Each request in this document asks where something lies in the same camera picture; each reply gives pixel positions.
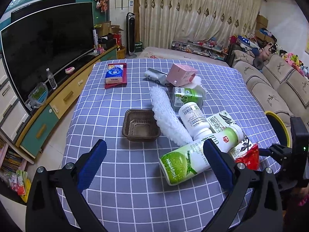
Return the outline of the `pile of plush toys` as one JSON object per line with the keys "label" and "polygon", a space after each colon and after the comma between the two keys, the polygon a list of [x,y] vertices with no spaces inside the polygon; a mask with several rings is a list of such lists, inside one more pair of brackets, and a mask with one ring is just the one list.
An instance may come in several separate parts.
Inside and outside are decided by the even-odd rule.
{"label": "pile of plush toys", "polygon": [[268,31],[266,28],[262,27],[255,30],[255,38],[263,41],[265,44],[261,49],[262,59],[265,61],[270,54],[276,54],[281,57],[288,65],[292,66],[298,73],[308,80],[308,66],[299,59],[298,55],[292,52],[285,51],[281,46],[277,44],[276,37]]}

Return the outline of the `white drawer cabinet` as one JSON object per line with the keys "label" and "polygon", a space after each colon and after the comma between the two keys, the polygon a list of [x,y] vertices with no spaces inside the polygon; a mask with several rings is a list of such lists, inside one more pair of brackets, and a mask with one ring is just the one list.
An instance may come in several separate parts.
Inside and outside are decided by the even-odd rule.
{"label": "white drawer cabinet", "polygon": [[1,132],[13,143],[17,141],[30,115],[14,89],[1,55]]}

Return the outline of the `large black television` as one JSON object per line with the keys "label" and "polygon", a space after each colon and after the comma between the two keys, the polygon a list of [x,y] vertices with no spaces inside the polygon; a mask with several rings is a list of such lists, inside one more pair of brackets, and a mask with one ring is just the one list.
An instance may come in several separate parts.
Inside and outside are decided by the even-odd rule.
{"label": "large black television", "polygon": [[57,74],[94,47],[90,2],[43,9],[1,30],[7,71],[22,101],[40,82],[46,69]]}

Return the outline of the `floral beige mattress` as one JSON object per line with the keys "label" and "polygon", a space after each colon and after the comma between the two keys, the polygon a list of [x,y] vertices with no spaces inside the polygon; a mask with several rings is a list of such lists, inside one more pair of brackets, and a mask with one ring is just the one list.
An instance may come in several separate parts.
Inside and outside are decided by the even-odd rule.
{"label": "floral beige mattress", "polygon": [[177,50],[156,48],[156,47],[147,47],[142,52],[137,53],[137,58],[140,59],[173,59],[173,60],[187,60],[187,61],[196,61],[203,63],[216,64],[219,66],[229,67],[226,62],[211,59],[209,57],[203,57],[200,55],[195,55],[192,53],[181,52]]}

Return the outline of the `yellow-rimmed black trash bin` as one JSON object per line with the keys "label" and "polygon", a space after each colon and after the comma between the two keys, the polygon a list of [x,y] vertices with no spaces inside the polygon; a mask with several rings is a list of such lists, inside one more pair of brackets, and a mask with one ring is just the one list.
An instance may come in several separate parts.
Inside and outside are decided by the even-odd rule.
{"label": "yellow-rimmed black trash bin", "polygon": [[283,146],[290,147],[291,138],[283,120],[277,114],[271,111],[265,111],[265,115],[271,124],[279,143]]}

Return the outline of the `low shelf with toys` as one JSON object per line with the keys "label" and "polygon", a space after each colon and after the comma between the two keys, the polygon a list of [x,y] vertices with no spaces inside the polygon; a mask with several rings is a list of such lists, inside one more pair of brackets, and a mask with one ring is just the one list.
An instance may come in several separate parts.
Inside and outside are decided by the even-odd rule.
{"label": "low shelf with toys", "polygon": [[227,57],[227,53],[224,49],[218,49],[212,45],[209,46],[203,41],[192,41],[188,39],[173,40],[171,49],[220,61],[224,61]]}

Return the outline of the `white green tea carton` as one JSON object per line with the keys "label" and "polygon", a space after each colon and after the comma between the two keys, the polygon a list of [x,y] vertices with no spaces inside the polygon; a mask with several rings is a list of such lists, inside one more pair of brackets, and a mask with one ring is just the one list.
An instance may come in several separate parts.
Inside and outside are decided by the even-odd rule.
{"label": "white green tea carton", "polygon": [[[216,113],[210,117],[207,117],[206,120],[210,124],[211,131],[214,133],[223,131],[231,124],[237,124],[227,111],[221,111],[219,113]],[[244,156],[252,148],[252,142],[249,140],[244,131],[243,134],[244,138],[242,139],[242,141],[236,147],[230,149],[228,152],[234,160]]]}

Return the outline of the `red snack wrapper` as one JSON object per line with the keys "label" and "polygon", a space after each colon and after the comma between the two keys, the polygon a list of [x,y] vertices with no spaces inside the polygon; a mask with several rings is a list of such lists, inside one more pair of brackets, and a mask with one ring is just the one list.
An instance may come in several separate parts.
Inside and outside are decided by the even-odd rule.
{"label": "red snack wrapper", "polygon": [[243,156],[235,160],[236,163],[243,163],[250,170],[259,169],[259,147],[254,143],[251,149]]}

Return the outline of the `white supplement bottle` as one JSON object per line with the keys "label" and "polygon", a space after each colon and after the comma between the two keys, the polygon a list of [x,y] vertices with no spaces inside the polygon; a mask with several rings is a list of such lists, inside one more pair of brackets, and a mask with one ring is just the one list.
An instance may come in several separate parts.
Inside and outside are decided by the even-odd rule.
{"label": "white supplement bottle", "polygon": [[205,138],[213,132],[205,115],[195,102],[188,102],[179,109],[179,117],[193,140]]}

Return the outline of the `blue tissue pack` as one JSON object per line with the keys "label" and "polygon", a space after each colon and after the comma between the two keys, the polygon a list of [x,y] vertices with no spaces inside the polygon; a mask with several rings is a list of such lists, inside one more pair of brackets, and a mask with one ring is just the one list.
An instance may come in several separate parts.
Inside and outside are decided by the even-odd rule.
{"label": "blue tissue pack", "polygon": [[119,84],[123,82],[124,66],[122,64],[110,64],[105,75],[106,84]]}

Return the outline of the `cardboard boxes stack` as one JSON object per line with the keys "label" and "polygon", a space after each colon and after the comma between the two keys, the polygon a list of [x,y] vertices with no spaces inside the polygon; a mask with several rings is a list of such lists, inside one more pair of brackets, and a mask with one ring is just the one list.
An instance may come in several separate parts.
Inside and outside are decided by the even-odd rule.
{"label": "cardboard boxes stack", "polygon": [[258,15],[256,18],[255,37],[260,40],[266,40],[268,37],[268,19],[262,15]]}

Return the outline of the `brown plastic food tray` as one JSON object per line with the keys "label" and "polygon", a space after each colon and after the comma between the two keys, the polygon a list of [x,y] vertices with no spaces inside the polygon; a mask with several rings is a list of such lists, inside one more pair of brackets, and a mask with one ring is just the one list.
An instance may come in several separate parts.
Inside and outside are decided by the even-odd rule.
{"label": "brown plastic food tray", "polygon": [[129,109],[125,113],[122,134],[129,141],[152,142],[160,136],[161,131],[152,110]]}

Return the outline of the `crumpled white tissue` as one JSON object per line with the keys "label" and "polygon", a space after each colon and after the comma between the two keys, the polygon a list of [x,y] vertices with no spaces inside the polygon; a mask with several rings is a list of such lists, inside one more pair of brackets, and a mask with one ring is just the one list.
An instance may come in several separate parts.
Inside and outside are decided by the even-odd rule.
{"label": "crumpled white tissue", "polygon": [[191,83],[187,84],[185,87],[189,89],[194,89],[199,94],[202,95],[203,100],[206,100],[206,94],[208,93],[207,89],[202,85],[202,79],[199,76],[195,76]]}

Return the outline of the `green coconut water bottle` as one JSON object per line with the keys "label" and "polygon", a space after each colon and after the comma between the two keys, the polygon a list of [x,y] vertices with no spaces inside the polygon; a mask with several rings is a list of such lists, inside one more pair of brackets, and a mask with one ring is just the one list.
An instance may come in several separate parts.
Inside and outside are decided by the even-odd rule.
{"label": "green coconut water bottle", "polygon": [[206,140],[212,140],[222,152],[228,152],[243,138],[242,129],[236,124],[231,124],[221,132],[208,134],[164,154],[160,157],[160,167],[168,185],[178,185],[211,167],[204,155],[203,147]]}

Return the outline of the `white foam fruit net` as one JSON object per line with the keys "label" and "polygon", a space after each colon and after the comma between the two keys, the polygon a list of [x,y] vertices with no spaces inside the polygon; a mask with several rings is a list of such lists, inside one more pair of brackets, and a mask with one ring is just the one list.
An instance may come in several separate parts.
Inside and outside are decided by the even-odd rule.
{"label": "white foam fruit net", "polygon": [[154,118],[161,132],[179,147],[192,143],[193,138],[178,119],[166,91],[153,86],[149,93]]}

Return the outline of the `green drink carton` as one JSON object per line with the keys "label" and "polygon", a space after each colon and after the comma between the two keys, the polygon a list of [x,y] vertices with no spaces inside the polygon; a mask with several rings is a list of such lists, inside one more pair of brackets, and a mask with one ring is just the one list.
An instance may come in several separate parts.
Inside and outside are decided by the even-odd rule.
{"label": "green drink carton", "polygon": [[174,87],[172,90],[171,105],[175,111],[189,102],[195,102],[199,107],[203,105],[203,94],[195,89]]}

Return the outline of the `black tower fan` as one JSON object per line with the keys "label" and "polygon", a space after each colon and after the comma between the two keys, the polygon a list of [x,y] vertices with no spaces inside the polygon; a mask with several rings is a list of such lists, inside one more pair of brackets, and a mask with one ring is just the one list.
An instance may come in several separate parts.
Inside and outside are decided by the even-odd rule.
{"label": "black tower fan", "polygon": [[126,58],[135,58],[135,14],[128,12],[126,15]]}

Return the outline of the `white silver snack bag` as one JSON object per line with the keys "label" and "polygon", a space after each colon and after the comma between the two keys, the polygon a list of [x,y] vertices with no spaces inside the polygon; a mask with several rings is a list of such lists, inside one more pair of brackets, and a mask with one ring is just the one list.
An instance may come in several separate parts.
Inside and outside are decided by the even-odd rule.
{"label": "white silver snack bag", "polygon": [[144,73],[144,76],[158,84],[161,84],[164,86],[169,85],[169,82],[166,80],[167,74],[161,71],[158,71],[156,69],[148,68],[146,72]]}

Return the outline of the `beige patterned curtain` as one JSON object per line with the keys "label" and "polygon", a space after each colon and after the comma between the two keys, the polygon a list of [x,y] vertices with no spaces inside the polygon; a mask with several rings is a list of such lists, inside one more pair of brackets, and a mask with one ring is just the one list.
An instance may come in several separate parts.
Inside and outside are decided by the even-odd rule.
{"label": "beige patterned curtain", "polygon": [[146,47],[170,48],[172,41],[254,32],[262,0],[138,0],[140,39]]}

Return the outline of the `clear glass fish bowl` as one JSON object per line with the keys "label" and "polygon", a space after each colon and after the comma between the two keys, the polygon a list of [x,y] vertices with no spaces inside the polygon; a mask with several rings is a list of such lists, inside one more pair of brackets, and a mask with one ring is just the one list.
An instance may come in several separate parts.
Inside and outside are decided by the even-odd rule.
{"label": "clear glass fish bowl", "polygon": [[45,104],[47,97],[48,97],[47,86],[42,82],[37,84],[37,86],[28,95],[30,106],[32,108],[40,108]]}

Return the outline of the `clear water bottle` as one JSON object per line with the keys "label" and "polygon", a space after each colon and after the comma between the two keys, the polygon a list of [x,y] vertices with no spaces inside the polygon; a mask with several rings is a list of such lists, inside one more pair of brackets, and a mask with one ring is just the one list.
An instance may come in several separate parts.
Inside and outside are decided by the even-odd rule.
{"label": "clear water bottle", "polygon": [[57,85],[57,83],[56,83],[56,81],[55,81],[54,75],[53,75],[53,73],[50,71],[49,68],[46,69],[46,72],[47,72],[47,78],[48,78],[48,81],[49,81],[49,83],[50,83],[50,85],[51,85],[51,88],[52,88],[53,90],[55,90],[55,89],[58,87],[58,85]]}

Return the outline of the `blue checkered tablecloth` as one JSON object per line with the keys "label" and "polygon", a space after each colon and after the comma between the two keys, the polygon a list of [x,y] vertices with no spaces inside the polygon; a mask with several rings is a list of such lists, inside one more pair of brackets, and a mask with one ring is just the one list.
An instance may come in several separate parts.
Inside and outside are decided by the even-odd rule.
{"label": "blue checkered tablecloth", "polygon": [[[147,70],[168,73],[172,64],[187,64],[197,71],[206,89],[202,104],[205,116],[226,111],[244,134],[259,148],[278,143],[268,119],[248,91],[241,74],[211,63],[166,59],[104,61],[94,65],[66,135],[62,165],[76,162],[102,139],[107,154],[83,196],[108,231],[201,231],[219,209],[227,192],[211,169],[179,185],[169,186],[159,158],[180,146],[155,124],[141,124],[142,134],[131,135],[123,126],[128,110],[151,110],[150,89],[158,86],[169,98],[172,87],[145,77]],[[127,84],[105,89],[110,63],[127,64]]]}

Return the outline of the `beige sofa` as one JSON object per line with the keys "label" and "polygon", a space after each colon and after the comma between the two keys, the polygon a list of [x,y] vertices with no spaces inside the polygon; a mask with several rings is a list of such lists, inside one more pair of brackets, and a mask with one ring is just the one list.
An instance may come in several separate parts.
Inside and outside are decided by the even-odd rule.
{"label": "beige sofa", "polygon": [[290,118],[300,117],[308,127],[308,79],[292,68],[279,55],[271,54],[262,70],[253,66],[254,58],[234,50],[233,68],[243,77],[247,89],[264,112],[274,112],[286,127]]}

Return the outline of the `pink strawberry milk carton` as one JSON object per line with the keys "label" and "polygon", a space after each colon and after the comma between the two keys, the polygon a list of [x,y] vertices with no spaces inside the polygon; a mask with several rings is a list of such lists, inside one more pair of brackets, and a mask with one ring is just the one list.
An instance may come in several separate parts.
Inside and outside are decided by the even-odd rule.
{"label": "pink strawberry milk carton", "polygon": [[171,69],[166,77],[166,80],[175,87],[192,82],[197,74],[197,70],[186,64],[172,64]]}

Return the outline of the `green yellow tv cabinet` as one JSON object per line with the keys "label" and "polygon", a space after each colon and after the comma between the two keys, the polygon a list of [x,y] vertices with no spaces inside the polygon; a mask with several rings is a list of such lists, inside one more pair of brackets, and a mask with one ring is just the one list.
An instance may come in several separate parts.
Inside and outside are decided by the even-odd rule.
{"label": "green yellow tv cabinet", "polygon": [[117,49],[112,47],[89,62],[80,61],[73,73],[65,76],[61,84],[49,93],[44,105],[31,116],[15,141],[15,146],[36,158],[60,119],[82,93],[94,65],[116,58]]}

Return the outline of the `white standing air conditioner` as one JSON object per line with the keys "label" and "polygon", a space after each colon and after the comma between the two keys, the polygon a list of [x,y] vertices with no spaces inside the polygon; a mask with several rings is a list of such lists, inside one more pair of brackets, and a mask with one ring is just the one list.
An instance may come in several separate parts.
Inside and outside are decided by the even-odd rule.
{"label": "white standing air conditioner", "polygon": [[119,25],[121,41],[126,46],[126,16],[134,12],[134,0],[109,0],[109,20],[112,25]]}

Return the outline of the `red tray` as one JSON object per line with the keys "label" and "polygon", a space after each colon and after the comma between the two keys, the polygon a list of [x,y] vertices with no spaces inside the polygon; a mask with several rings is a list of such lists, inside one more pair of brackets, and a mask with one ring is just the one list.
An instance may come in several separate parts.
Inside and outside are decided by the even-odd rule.
{"label": "red tray", "polygon": [[110,63],[105,75],[105,89],[127,84],[127,63]]}

